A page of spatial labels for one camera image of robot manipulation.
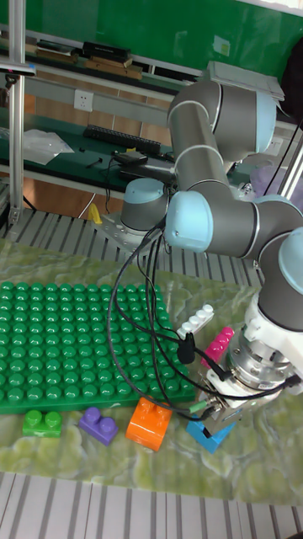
green lego baseplate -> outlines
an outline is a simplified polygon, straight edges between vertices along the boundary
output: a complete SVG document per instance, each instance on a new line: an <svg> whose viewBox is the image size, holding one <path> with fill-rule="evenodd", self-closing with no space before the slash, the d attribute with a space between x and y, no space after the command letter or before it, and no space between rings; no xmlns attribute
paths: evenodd
<svg viewBox="0 0 303 539"><path fill-rule="evenodd" d="M0 286L0 414L22 414L33 408L77 410L91 406L135 406L139 396L125 382L109 352L106 318L109 285L43 286L34 283ZM171 334L166 306L157 287L157 319ZM145 286L118 289L120 308L148 328ZM149 334L127 323L113 307L114 351L127 376L144 393L163 399L152 366ZM183 374L177 343L161 338L162 347ZM167 395L191 401L194 390L157 350L157 364Z"/></svg>
<svg viewBox="0 0 303 539"><path fill-rule="evenodd" d="M25 414L22 434L40 438L60 438L61 425L62 417L58 412L42 414L39 410L30 410Z"/></svg>

lego brick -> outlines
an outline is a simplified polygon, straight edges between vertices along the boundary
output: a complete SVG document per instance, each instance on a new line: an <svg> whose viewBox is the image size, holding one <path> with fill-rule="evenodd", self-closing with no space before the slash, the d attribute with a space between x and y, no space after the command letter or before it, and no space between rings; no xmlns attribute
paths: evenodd
<svg viewBox="0 0 303 539"><path fill-rule="evenodd" d="M158 451L172 413L141 398L127 427L126 438Z"/></svg>
<svg viewBox="0 0 303 539"><path fill-rule="evenodd" d="M22 428L23 436L40 438L60 438L62 417L57 412L42 414L39 410L30 410L25 414Z"/></svg>
<svg viewBox="0 0 303 539"><path fill-rule="evenodd" d="M220 331L220 333L210 343L210 346L205 350L206 355L215 361L215 363L218 363L224 352L227 350L234 333L234 330L228 326L223 328L222 331ZM206 363L203 358L201 359L201 364L207 369L210 369L208 363Z"/></svg>
<svg viewBox="0 0 303 539"><path fill-rule="evenodd" d="M235 424L236 423L231 423L224 429L219 430L219 432L216 432L215 435L211 436L210 438L207 438L203 433L205 427L202 421L189 421L186 427L186 432L188 432L189 435L193 436L193 438L197 440L200 445L203 446L209 453L215 453L215 450L219 447L219 445L227 437L227 435L229 435L231 429L233 429Z"/></svg>
<svg viewBox="0 0 303 539"><path fill-rule="evenodd" d="M124 381L109 352L106 317L111 291L109 285L1 284L0 414L23 414L33 408L136 406L139 396ZM134 321L148 327L145 286L121 286L118 301ZM159 290L157 316L165 327L172 327ZM161 399L150 335L127 323L115 308L111 328L115 353L128 377L143 392ZM162 345L187 375L177 357L178 345L164 339ZM157 363L171 400L193 400L193 387L161 355Z"/></svg>
<svg viewBox="0 0 303 539"><path fill-rule="evenodd" d="M98 408L88 408L79 421L79 427L105 446L116 436L118 427L112 418L104 418Z"/></svg>
<svg viewBox="0 0 303 539"><path fill-rule="evenodd" d="M186 334L198 333L214 317L214 309L211 305L204 305L203 309L197 311L181 328L177 329L178 336L185 339Z"/></svg>

electrical outlet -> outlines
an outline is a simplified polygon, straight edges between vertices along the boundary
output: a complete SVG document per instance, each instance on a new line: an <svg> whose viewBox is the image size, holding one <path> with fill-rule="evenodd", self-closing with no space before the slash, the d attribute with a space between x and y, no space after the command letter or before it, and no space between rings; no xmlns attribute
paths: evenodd
<svg viewBox="0 0 303 539"><path fill-rule="evenodd" d="M93 92L84 92L84 90L75 90L74 108L93 111Z"/></svg>

keyboard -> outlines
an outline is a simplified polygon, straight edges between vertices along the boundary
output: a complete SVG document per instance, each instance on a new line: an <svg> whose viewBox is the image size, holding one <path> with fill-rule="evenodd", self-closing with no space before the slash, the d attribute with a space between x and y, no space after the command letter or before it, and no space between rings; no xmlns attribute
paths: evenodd
<svg viewBox="0 0 303 539"><path fill-rule="evenodd" d="M120 133L119 131L113 131L112 129L105 129L105 127L99 127L98 125L88 125L83 132L83 136L127 148L136 148L139 152L145 153L158 154L160 153L161 148L160 142L149 141L140 136L128 135L127 133Z"/></svg>

light blue joint cap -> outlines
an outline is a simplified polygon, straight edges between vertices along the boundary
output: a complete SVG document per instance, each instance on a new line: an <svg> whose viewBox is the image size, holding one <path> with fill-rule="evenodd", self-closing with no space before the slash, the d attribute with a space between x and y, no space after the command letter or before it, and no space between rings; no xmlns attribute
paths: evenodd
<svg viewBox="0 0 303 539"><path fill-rule="evenodd" d="M279 268L290 286L303 295L303 227L293 230L283 241Z"/></svg>
<svg viewBox="0 0 303 539"><path fill-rule="evenodd" d="M257 100L257 129L256 153L265 152L273 138L276 121L276 103L264 92L256 92Z"/></svg>
<svg viewBox="0 0 303 539"><path fill-rule="evenodd" d="M210 206L201 193L180 191L172 197L165 228L170 245L203 253L210 245L213 231Z"/></svg>
<svg viewBox="0 0 303 539"><path fill-rule="evenodd" d="M163 183L154 178L134 179L126 187L124 201L128 204L145 204L160 199L163 195Z"/></svg>
<svg viewBox="0 0 303 539"><path fill-rule="evenodd" d="M293 204L290 200L285 199L285 197L283 197L282 195L264 195L260 196L259 199L253 200L252 202L254 204L262 204L263 202L284 202L285 204L292 205L292 207L295 208L302 215L302 212L299 210L299 208L297 208L296 205Z"/></svg>

